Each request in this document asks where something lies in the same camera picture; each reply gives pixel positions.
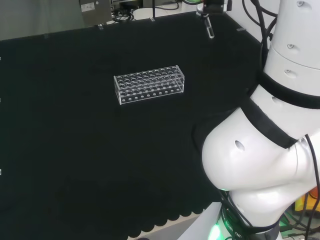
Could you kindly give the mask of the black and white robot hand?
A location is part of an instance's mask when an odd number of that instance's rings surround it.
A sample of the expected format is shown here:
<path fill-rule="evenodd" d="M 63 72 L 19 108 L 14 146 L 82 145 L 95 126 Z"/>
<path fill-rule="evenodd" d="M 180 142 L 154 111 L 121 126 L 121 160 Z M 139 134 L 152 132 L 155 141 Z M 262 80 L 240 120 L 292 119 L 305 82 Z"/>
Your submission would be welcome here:
<path fill-rule="evenodd" d="M 196 6 L 196 14 L 206 17 L 213 14 L 224 14 L 232 10 L 232 0 L 183 0 L 189 6 Z"/>

